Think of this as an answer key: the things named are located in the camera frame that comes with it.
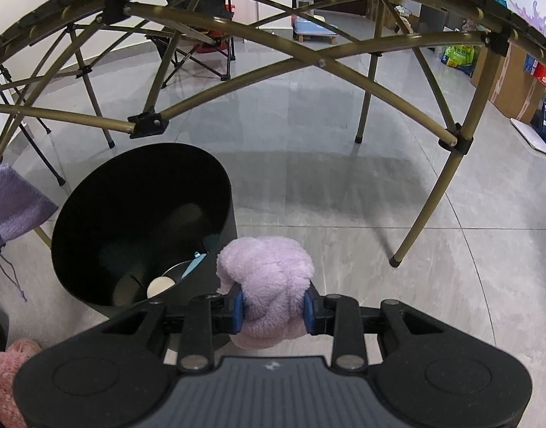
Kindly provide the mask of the purple coral decoration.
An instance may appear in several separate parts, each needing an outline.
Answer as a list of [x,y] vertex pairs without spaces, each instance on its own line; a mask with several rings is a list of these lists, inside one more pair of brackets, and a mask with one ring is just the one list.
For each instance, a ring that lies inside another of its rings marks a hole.
[[508,0],[508,7],[546,37],[546,15],[539,11],[536,0],[532,2],[531,9],[520,6],[514,0]]

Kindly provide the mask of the green snack bag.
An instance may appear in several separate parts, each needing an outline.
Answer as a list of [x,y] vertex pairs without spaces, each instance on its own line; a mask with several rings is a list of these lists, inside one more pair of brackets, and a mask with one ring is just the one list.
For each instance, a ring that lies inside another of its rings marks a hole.
[[445,48],[441,62],[471,77],[475,70],[477,56],[478,51],[473,45],[451,45]]

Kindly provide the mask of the lilac plush towel roll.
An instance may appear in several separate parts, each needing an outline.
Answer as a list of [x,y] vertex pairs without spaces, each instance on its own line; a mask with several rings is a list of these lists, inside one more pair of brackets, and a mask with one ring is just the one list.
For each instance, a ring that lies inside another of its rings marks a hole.
[[306,334],[304,297],[315,266],[311,256],[290,238],[244,237],[229,243],[218,255],[218,292],[234,285],[243,293],[244,320],[231,336],[244,350],[272,348]]

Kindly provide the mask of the white scale on floor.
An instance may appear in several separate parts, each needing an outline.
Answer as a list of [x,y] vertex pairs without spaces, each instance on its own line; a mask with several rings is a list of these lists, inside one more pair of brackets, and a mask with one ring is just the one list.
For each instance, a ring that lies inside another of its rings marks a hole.
[[546,155],[546,142],[540,138],[534,128],[513,118],[510,119],[510,123],[533,150]]

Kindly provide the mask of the black trash bin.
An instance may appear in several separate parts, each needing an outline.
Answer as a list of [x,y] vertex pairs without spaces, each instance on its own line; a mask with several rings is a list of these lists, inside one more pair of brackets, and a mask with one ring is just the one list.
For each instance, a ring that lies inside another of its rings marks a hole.
[[[220,251],[236,239],[231,183],[201,148],[155,143],[92,171],[62,206],[51,259],[62,287],[108,317],[146,300],[149,283],[169,276],[174,304],[219,288]],[[196,253],[204,260],[184,279]]]

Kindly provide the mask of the black folding chair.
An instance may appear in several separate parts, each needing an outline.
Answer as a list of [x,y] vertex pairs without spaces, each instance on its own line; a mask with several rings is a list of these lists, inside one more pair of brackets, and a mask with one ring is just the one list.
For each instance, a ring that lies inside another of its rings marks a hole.
[[[167,6],[172,9],[197,12],[204,16],[216,16],[220,19],[233,19],[233,5],[231,0],[165,0]],[[231,37],[223,32],[214,29],[201,27],[179,28],[180,41],[171,50],[169,66],[171,72],[167,74],[162,82],[162,89],[176,75],[187,61],[193,61],[201,68],[216,75],[221,81],[230,79],[231,62],[236,59],[234,42]],[[219,53],[224,56],[226,66],[223,72],[209,66],[197,58],[197,54]]]

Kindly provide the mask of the pink fluffy rug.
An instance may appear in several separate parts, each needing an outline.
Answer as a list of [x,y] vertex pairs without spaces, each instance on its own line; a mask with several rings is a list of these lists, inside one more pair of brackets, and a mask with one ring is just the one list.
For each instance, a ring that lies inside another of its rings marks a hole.
[[20,367],[42,350],[35,341],[23,338],[0,352],[0,423],[4,427],[25,427],[13,396],[13,383]]

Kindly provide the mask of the large cardboard box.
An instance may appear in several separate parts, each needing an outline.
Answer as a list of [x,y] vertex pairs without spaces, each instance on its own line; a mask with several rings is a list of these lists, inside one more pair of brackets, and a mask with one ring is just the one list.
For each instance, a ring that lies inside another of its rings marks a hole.
[[516,45],[510,45],[506,57],[499,57],[488,100],[505,117],[530,124],[546,86],[524,70],[526,57],[527,53]]

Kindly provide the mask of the red gift box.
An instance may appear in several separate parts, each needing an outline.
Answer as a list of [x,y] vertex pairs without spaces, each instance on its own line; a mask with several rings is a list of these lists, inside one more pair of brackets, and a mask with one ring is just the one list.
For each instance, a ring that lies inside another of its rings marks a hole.
[[540,83],[546,86],[546,66],[540,62],[537,63],[532,74]]

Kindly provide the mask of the grey refrigerator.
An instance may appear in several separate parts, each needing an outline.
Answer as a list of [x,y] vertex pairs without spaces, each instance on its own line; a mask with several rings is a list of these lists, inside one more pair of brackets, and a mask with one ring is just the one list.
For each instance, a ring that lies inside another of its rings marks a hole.
[[429,6],[422,6],[420,10],[418,32],[442,32],[446,22],[446,13]]

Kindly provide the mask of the purple linen drawstring bag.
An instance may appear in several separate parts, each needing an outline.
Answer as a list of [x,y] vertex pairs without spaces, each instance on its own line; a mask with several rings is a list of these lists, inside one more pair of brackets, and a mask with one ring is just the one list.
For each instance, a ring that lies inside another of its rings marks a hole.
[[58,207],[38,188],[7,164],[0,164],[0,270],[27,300],[15,267],[1,253],[1,248],[49,220]]

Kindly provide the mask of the blue handkerchief tissue pack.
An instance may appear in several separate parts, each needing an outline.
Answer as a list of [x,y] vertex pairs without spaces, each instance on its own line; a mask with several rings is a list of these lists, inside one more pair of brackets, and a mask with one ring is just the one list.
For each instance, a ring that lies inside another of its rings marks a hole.
[[191,262],[186,267],[186,270],[183,272],[181,278],[184,279],[186,276],[188,276],[198,266],[198,264],[204,260],[205,257],[206,257],[206,253],[197,252],[194,255],[194,259],[191,260]]

